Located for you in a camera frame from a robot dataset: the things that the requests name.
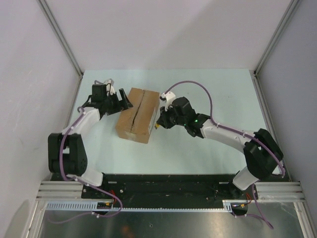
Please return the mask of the brown cardboard express box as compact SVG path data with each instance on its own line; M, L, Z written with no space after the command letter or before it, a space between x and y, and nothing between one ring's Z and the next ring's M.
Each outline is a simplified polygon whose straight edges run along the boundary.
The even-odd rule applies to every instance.
M148 126L154 108L159 109L159 92L131 88L129 101L133 108L122 111L115 126L119 138L147 144Z

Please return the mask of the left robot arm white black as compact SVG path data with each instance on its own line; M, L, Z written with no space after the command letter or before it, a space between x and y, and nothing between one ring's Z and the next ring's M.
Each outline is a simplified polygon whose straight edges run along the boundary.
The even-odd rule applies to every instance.
M110 116L132 108L124 89L115 91L113 80L95 81L92 92L77 108L77 119L60 133L48 136L48 166L53 174L65 181L76 180L92 187L98 198L109 194L109 185L103 182L103 173L88 165L83 139L103 116Z

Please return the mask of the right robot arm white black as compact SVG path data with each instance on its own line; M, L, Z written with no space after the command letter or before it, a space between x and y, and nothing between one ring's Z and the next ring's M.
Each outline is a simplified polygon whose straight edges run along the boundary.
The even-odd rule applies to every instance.
M195 112L187 98L177 98L171 92L161 94L160 100L164 106L159 109L156 125L165 129L182 126L192 137L212 139L244 154L246 166L228 183L225 194L240 199L247 188L271 176L276 167L285 174L283 152L267 130L244 132L212 122L210 116Z

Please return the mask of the white shipping label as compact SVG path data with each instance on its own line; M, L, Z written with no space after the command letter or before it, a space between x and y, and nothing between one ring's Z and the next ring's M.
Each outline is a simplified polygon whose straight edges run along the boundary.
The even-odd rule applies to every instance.
M149 134L151 134L152 129L153 129L155 123L156 123L157 111L158 111L157 108L154 108L152 116L151 116L151 119L150 119L150 122L149 122L149 126L148 126Z

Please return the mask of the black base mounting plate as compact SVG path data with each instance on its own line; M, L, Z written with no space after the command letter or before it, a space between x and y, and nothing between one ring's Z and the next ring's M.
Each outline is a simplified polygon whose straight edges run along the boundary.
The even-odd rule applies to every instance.
M113 193L127 209L212 209L223 200L246 203L257 198L255 186L239 198L225 194L233 175L104 175L101 189Z

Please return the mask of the left aluminium frame post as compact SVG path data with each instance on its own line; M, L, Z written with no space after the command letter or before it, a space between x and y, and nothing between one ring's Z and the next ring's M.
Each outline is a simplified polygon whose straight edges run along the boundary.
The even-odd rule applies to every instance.
M66 57L68 58L70 64L72 65L73 69L75 70L75 72L77 73L79 78L81 79L83 74L84 74L83 70L81 69L67 39L65 38L65 35L62 32L62 29L61 29L56 17L54 16L54 13L51 10L48 2L46 0L37 0L37 3L39 5L41 11L43 12L47 22L49 23L53 33L55 34L58 42L60 43L61 48L65 52Z

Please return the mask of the aluminium frame post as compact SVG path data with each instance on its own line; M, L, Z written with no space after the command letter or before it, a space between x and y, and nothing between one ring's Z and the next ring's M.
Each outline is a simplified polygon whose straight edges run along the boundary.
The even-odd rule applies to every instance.
M278 41L282 37L284 31L286 30L287 26L291 22L294 14L296 13L298 7L302 3L301 0L291 0L289 2L289 5L284 12L278 26L276 27L267 47L264 50L264 53L262 54L259 62L257 63L253 73L255 76L258 76L264 67L266 61L269 59L271 53L273 52L274 48L276 47Z
M75 70L75 72L77 73L79 78L81 79L83 74L84 74L83 70L81 69L67 39L65 38L65 35L62 32L62 29L61 29L56 17L54 16L54 13L51 10L48 2L46 0L37 0L37 3L39 5L41 11L43 12L47 22L49 23L53 33L55 34L58 42L60 43L61 48L65 52L66 57L68 58L70 64L72 65L73 69Z

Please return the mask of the aluminium front rail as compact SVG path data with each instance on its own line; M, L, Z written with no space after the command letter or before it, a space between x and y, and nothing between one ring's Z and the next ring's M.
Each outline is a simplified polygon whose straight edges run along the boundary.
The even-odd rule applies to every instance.
M81 198L83 185L76 182L43 181L37 200L75 201ZM257 182L255 190L259 202L304 202L305 196L299 182Z

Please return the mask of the right aluminium frame post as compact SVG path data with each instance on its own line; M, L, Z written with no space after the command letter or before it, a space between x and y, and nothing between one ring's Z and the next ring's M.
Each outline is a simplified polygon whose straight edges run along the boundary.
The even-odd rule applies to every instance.
M301 0L291 0L289 2L289 5L284 12L278 26L276 27L267 47L264 50L264 53L262 54L259 62L257 63L253 73L255 76L258 76L264 67L266 61L269 59L271 53L273 52L274 48L276 47L278 41L282 37L284 31L286 30L287 26L291 22L294 14L296 13L298 7L302 3Z

